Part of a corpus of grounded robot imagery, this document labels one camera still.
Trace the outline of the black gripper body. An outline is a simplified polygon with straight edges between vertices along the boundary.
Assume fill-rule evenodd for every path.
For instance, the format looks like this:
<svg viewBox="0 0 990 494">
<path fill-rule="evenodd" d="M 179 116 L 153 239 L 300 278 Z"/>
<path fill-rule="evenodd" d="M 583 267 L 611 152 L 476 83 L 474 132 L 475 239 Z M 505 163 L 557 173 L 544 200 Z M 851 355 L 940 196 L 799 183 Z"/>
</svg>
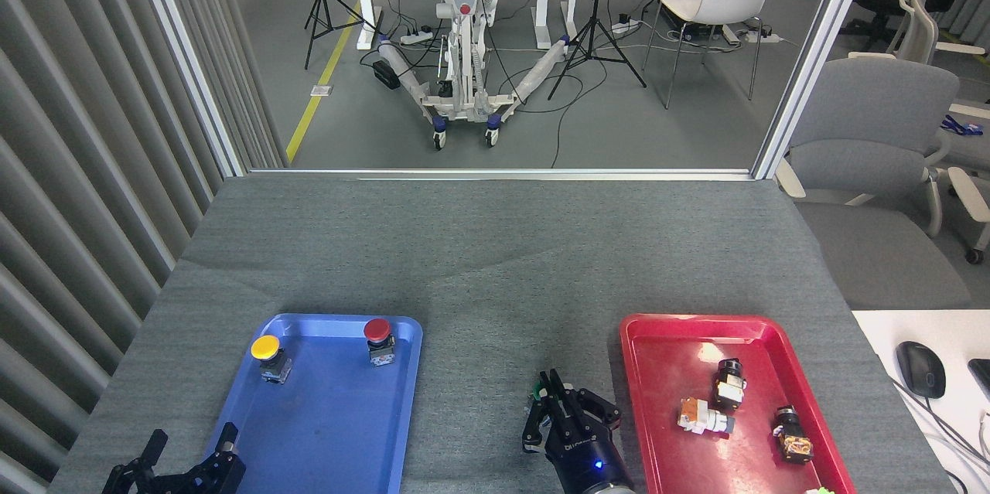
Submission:
<svg viewBox="0 0 990 494">
<path fill-rule="evenodd" d="M 633 481 L 609 433 L 565 440 L 551 434 L 545 455 L 565 493 L 633 493 Z"/>
</svg>

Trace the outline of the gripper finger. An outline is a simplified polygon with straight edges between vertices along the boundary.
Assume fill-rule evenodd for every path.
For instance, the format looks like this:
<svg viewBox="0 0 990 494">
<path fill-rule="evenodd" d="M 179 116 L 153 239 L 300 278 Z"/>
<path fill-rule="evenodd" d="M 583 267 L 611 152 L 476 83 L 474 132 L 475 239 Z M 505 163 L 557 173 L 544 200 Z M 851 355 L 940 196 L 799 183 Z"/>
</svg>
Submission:
<svg viewBox="0 0 990 494">
<path fill-rule="evenodd" d="M 585 437 L 621 424 L 621 410 L 591 390 L 565 390 L 565 436 Z"/>
<path fill-rule="evenodd" d="M 245 464 L 234 450 L 238 429 L 225 423 L 215 451 L 188 472 L 166 477 L 166 493 L 236 493 Z"/>
<path fill-rule="evenodd" d="M 529 416 L 522 434 L 525 452 L 567 452 L 565 409 L 562 406 L 565 384 L 557 370 L 541 371 L 531 391 Z"/>
<path fill-rule="evenodd" d="M 153 467 L 159 462 L 160 455 L 167 444 L 167 433 L 154 430 L 149 437 L 141 455 L 132 459 L 126 465 L 116 465 L 111 470 L 102 489 L 103 493 L 163 493 L 159 477 Z"/>
</svg>

